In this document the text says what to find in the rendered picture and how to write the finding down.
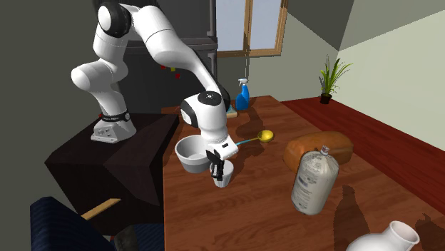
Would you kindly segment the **blue spray bottle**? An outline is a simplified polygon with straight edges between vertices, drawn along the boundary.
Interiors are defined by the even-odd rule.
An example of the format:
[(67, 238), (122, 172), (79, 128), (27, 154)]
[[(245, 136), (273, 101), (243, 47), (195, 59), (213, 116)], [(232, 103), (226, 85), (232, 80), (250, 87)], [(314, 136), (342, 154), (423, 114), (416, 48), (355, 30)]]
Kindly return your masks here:
[(237, 95), (235, 100), (235, 108), (237, 111), (246, 110), (249, 107), (250, 93), (248, 90), (248, 80), (246, 78), (239, 79), (242, 91)]

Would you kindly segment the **green potted plant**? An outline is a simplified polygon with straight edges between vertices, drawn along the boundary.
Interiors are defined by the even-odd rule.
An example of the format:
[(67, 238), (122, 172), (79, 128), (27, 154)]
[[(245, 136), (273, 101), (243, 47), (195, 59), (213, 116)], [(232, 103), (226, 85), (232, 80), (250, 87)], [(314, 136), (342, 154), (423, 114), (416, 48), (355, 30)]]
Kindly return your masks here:
[(339, 62), (338, 58), (333, 66), (330, 64), (329, 56), (326, 57), (326, 61), (324, 63), (324, 70), (321, 70), (322, 74), (321, 82), (322, 94), (320, 96), (321, 104), (328, 104), (332, 98), (332, 94), (337, 92), (339, 86), (337, 85), (337, 81), (341, 76), (343, 76), (346, 72), (349, 71), (349, 67), (352, 66), (352, 63), (345, 64), (344, 62)]

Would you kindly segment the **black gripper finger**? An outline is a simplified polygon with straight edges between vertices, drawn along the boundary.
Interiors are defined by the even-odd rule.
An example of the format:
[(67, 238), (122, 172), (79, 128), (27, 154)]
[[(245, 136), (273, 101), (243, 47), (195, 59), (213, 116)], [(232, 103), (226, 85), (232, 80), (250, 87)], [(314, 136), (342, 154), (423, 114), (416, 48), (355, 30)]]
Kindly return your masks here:
[(212, 177), (217, 181), (223, 180), (223, 161), (219, 160), (216, 163), (212, 163)]

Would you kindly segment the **brown bread loaf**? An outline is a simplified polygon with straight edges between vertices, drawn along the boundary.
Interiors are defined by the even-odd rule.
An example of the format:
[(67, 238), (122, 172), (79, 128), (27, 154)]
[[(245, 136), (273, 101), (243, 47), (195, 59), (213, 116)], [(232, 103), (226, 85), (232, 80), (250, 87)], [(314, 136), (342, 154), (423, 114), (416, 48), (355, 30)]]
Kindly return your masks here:
[(328, 153), (340, 164), (348, 163), (353, 154), (354, 144), (344, 134), (337, 131), (309, 133), (291, 140), (283, 154), (285, 165), (296, 173), (302, 156), (313, 150), (321, 150), (325, 145)]

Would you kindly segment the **wooden framed window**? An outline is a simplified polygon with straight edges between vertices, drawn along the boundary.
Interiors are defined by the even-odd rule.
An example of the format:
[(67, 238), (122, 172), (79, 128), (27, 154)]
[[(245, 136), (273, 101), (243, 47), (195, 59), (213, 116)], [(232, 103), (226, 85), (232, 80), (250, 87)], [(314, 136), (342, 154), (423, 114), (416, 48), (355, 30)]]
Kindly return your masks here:
[(279, 56), (289, 0), (216, 0), (218, 57)]

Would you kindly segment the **white vase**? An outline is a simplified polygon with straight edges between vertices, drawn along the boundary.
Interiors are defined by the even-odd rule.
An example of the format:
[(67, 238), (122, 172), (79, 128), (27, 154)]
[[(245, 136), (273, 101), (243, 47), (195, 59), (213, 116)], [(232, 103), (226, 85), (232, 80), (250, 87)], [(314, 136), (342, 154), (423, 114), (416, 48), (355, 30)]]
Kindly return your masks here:
[(395, 220), (382, 233), (358, 237), (345, 251), (410, 251), (419, 242), (420, 237), (412, 227)]

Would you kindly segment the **dark blue chair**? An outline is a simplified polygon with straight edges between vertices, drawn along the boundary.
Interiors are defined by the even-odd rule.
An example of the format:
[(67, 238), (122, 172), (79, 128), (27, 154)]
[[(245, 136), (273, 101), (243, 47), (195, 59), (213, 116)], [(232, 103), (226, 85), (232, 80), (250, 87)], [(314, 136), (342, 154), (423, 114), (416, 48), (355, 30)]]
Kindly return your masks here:
[(31, 251), (165, 251), (162, 224), (135, 224), (106, 240), (55, 198), (30, 205)]

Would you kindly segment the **white bowl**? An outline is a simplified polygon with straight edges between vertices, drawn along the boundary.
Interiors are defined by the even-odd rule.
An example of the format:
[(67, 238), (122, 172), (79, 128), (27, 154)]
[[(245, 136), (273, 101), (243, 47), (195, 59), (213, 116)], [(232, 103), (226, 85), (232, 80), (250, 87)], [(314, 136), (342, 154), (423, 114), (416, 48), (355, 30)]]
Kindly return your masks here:
[(189, 173), (202, 173), (209, 170), (210, 160), (205, 151), (205, 143), (201, 135), (184, 137), (175, 145), (175, 153), (181, 165)]

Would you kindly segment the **dark robot stand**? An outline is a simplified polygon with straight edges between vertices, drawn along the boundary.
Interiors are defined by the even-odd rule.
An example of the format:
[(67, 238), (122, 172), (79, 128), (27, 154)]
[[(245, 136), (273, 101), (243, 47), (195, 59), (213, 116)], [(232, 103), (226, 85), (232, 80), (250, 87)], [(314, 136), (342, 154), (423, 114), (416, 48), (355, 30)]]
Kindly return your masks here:
[(102, 235), (116, 235), (138, 223), (162, 223), (163, 154), (179, 124), (177, 115), (135, 114), (137, 132), (118, 143), (91, 140), (84, 128), (45, 164), (77, 213), (110, 198), (119, 201), (89, 223)]

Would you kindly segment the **white cup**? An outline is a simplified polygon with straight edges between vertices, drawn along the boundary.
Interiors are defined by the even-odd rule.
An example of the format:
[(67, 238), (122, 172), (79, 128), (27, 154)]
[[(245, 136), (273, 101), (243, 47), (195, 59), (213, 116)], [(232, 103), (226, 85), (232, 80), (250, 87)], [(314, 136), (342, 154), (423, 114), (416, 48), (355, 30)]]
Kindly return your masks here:
[(213, 178), (214, 184), (219, 188), (225, 188), (228, 186), (230, 179), (234, 171), (234, 166), (229, 160), (224, 160), (223, 170), (222, 170), (222, 180)]

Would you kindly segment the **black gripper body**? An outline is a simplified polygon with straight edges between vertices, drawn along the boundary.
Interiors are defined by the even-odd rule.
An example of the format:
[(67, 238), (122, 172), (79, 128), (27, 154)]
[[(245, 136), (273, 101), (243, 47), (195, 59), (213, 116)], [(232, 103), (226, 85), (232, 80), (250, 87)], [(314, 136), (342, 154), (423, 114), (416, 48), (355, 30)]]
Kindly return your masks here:
[(223, 160), (221, 159), (219, 152), (217, 152), (216, 150), (214, 150), (213, 152), (211, 152), (210, 150), (206, 150), (206, 155), (212, 163), (213, 167), (216, 166), (218, 169), (221, 169), (221, 167), (223, 166)]

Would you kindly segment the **white flour bag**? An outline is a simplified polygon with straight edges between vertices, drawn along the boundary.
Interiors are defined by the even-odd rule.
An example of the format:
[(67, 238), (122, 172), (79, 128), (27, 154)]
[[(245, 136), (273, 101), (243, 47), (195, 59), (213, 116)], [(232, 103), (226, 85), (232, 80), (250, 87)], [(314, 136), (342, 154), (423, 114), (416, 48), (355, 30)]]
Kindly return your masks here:
[(320, 150), (305, 153), (300, 161), (291, 200), (303, 214), (319, 214), (339, 174), (339, 164), (325, 145)]

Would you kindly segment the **dark grey refrigerator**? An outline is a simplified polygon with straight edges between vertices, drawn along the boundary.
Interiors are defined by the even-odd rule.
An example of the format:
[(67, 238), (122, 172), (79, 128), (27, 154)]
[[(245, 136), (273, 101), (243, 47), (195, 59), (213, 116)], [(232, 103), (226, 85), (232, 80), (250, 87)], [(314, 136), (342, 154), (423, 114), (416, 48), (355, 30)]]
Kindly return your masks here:
[[(216, 0), (118, 0), (154, 5), (163, 11), (183, 43), (191, 47), (213, 75), (217, 74)], [(160, 113), (204, 90), (190, 71), (163, 68), (141, 41), (129, 41), (123, 57), (128, 76), (118, 83), (131, 113)]]

